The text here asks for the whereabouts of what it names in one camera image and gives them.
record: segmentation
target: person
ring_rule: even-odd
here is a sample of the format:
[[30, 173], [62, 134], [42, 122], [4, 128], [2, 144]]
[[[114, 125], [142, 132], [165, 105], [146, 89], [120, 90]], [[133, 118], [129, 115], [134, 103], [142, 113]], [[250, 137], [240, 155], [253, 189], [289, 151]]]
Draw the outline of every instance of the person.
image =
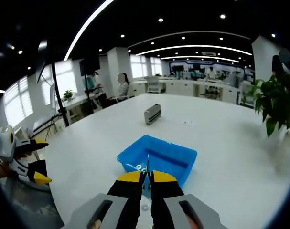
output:
[[121, 73], [118, 75], [118, 82], [120, 83], [119, 89], [118, 89], [118, 97], [117, 100], [114, 97], [111, 97], [107, 99], [106, 97], [99, 98], [99, 102], [102, 106], [102, 108], [107, 108], [111, 105], [114, 105], [118, 102], [121, 102], [123, 100], [126, 100], [125, 96], [128, 95], [128, 89], [129, 89], [129, 79], [128, 75], [126, 73]]
[[92, 75], [92, 79], [95, 87], [102, 87], [100, 75], [96, 71], [94, 72], [94, 75]]
[[206, 78], [215, 79], [216, 78], [216, 70], [211, 66], [209, 70], [206, 72]]

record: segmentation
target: monitor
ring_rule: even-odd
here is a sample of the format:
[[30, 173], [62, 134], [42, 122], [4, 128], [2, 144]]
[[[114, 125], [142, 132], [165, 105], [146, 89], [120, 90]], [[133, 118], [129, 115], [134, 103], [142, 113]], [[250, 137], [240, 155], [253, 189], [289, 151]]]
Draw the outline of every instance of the monitor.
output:
[[183, 65], [173, 66], [172, 70], [175, 71], [175, 72], [183, 72], [184, 71], [184, 66]]
[[35, 65], [36, 83], [39, 82], [46, 65], [47, 59], [47, 40], [41, 41], [38, 48], [38, 58]]
[[99, 56], [95, 55], [90, 58], [85, 58], [80, 61], [81, 76], [93, 75], [94, 72], [100, 69]]

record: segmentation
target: black ceiling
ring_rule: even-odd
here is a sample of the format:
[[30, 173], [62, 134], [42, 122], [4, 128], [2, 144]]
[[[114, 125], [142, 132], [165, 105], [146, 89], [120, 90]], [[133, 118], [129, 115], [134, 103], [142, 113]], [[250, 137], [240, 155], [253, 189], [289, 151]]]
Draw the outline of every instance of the black ceiling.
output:
[[[34, 73], [37, 47], [42, 38], [47, 38], [54, 47], [54, 59], [63, 60], [81, 26], [103, 2], [0, 3], [0, 52], [4, 54], [0, 57], [0, 89], [5, 90], [19, 78]], [[251, 0], [114, 0], [88, 26], [70, 57], [80, 59], [102, 54], [116, 46], [130, 47], [147, 39], [184, 31], [222, 31], [250, 40], [211, 32], [186, 33], [154, 39], [154, 45], [150, 44], [152, 41], [135, 45], [130, 47], [131, 53], [190, 44], [225, 46], [252, 53], [251, 43], [260, 34], [290, 51], [290, 5], [287, 0], [281, 3], [267, 6]], [[224, 20], [219, 18], [222, 13], [226, 15]], [[7, 43], [15, 49], [8, 48]], [[18, 55], [18, 50], [23, 50], [23, 54]], [[221, 53], [220, 57], [234, 60], [242, 57], [242, 65], [254, 66], [252, 56], [212, 48], [171, 49], [147, 56], [168, 57], [175, 56], [176, 52], [179, 55]]]

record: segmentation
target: white cabinet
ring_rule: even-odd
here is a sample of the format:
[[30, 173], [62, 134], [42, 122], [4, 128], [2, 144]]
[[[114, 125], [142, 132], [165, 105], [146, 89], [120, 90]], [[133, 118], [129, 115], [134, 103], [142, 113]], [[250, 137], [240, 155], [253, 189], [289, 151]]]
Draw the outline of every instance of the white cabinet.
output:
[[146, 84], [145, 83], [135, 83], [133, 84], [134, 96], [146, 93]]
[[178, 82], [166, 82], [166, 94], [179, 94], [180, 85]]
[[180, 82], [180, 95], [194, 96], [194, 85], [192, 83]]
[[227, 102], [227, 103], [236, 104], [236, 102], [237, 102], [237, 90], [223, 88], [221, 100], [224, 102]]

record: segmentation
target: gray gripper housing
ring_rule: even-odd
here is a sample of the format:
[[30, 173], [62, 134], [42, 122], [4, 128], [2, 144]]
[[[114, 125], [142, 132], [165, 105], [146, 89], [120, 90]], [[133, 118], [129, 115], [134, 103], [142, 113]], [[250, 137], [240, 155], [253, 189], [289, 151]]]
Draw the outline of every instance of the gray gripper housing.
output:
[[161, 116], [161, 105], [155, 104], [145, 112], [145, 123], [150, 125], [154, 123]]
[[[109, 206], [100, 229], [116, 229], [120, 214], [127, 202], [127, 198], [106, 194], [98, 194], [83, 206], [75, 210], [70, 222], [62, 229], [89, 229], [98, 219], [103, 207]], [[199, 229], [227, 229], [220, 222], [219, 215], [205, 203], [193, 195], [165, 198], [166, 205], [172, 216], [175, 229], [190, 229], [185, 212], [181, 206], [187, 208], [190, 215], [197, 222]]]

